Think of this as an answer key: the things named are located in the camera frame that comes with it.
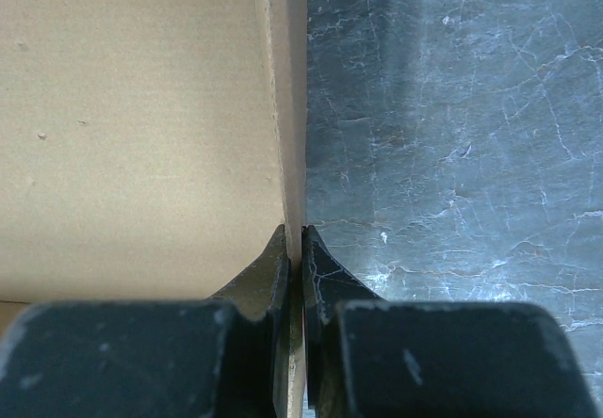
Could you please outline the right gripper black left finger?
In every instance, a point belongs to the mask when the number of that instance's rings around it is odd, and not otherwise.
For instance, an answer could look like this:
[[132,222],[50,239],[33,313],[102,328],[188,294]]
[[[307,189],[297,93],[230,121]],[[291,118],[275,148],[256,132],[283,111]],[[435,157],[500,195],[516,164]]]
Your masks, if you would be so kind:
[[32,305],[1,340],[5,417],[284,417],[290,260],[278,227],[201,300]]

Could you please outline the brown cardboard box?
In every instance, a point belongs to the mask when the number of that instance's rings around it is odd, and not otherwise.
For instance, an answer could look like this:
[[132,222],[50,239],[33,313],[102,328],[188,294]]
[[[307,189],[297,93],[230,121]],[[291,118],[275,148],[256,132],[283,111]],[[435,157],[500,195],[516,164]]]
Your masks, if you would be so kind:
[[1,328],[201,300],[278,227],[302,413],[307,0],[1,0]]

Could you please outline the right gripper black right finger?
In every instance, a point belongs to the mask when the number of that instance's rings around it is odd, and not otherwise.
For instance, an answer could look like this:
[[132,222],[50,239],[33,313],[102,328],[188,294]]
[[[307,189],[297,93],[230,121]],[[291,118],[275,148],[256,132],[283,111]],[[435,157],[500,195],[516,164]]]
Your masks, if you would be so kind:
[[388,301],[302,233],[307,397],[318,417],[594,417],[557,321],[522,302]]

